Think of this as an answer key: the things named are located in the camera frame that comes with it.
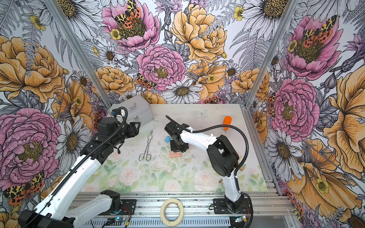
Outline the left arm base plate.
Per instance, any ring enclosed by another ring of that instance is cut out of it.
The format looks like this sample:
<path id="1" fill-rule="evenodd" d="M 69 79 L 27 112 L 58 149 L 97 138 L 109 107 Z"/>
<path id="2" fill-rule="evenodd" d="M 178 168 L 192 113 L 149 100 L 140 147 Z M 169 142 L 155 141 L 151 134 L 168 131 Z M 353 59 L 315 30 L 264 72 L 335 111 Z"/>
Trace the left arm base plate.
<path id="1" fill-rule="evenodd" d="M 121 199 L 117 203 L 116 210 L 113 214 L 115 215 L 134 215 L 136 210 L 137 200 L 135 199 Z"/>

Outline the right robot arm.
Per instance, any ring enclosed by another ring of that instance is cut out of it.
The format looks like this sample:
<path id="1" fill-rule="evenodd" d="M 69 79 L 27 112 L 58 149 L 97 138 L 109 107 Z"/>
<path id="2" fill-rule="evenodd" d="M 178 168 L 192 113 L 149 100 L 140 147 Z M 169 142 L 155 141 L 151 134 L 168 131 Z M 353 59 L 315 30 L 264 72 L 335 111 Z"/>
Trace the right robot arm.
<path id="1" fill-rule="evenodd" d="M 194 130 L 186 124 L 179 125 L 174 121 L 169 122 L 164 130 L 172 138 L 170 147 L 173 152 L 184 153 L 189 149 L 189 145 L 207 152 L 212 168 L 222 177 L 226 208 L 231 213 L 237 213 L 243 203 L 236 174 L 239 155 L 229 139 L 224 135 L 206 135 L 206 129 Z"/>

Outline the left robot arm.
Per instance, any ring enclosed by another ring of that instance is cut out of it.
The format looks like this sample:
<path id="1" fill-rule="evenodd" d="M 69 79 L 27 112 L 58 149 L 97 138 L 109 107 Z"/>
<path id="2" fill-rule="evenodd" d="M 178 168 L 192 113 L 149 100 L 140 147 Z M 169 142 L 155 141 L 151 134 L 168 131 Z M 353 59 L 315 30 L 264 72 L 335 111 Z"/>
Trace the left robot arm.
<path id="1" fill-rule="evenodd" d="M 120 107 L 104 118 L 98 133 L 82 149 L 74 166 L 54 190 L 33 210 L 24 210 L 18 222 L 22 228 L 79 228 L 102 213 L 118 214 L 123 206 L 120 194 L 104 190 L 89 202 L 71 210 L 69 207 L 87 180 L 108 156 L 128 138 L 138 135 L 140 122 L 127 122 L 128 110 Z"/>

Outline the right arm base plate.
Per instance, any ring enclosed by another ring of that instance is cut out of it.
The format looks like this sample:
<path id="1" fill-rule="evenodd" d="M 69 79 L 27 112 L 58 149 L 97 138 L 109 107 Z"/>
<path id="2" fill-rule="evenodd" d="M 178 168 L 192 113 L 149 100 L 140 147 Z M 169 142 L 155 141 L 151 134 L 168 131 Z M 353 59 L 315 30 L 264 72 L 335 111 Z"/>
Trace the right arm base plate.
<path id="1" fill-rule="evenodd" d="M 248 198 L 239 199 L 233 202 L 229 199 L 213 199 L 215 214 L 249 214 L 252 213 L 251 204 Z"/>

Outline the light blue triangular block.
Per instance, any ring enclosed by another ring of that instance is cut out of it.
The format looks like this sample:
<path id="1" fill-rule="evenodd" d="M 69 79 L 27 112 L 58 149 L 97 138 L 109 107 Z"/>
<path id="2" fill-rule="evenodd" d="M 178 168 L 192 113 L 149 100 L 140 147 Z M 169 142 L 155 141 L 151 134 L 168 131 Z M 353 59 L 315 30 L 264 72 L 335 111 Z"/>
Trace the light blue triangular block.
<path id="1" fill-rule="evenodd" d="M 165 140 L 164 140 L 164 141 L 165 141 L 166 143 L 169 143 L 169 142 L 171 141 L 171 139 L 172 139 L 172 138 L 171 138 L 170 136 L 167 136 L 167 137 L 165 138 Z"/>

